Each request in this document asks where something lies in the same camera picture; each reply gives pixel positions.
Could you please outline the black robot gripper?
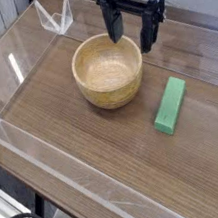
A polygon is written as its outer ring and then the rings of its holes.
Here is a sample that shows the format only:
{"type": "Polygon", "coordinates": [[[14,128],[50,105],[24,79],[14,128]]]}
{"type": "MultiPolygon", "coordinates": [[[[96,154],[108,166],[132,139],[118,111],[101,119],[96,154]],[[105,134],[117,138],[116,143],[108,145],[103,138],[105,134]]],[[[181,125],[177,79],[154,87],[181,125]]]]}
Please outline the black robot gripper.
{"type": "Polygon", "coordinates": [[[102,9],[108,35],[113,43],[117,43],[123,35],[123,24],[121,11],[127,11],[134,15],[142,15],[141,27],[141,51],[150,52],[152,45],[157,41],[159,21],[164,21],[165,0],[97,0],[102,9]],[[152,6],[152,12],[145,12],[152,6]]]}

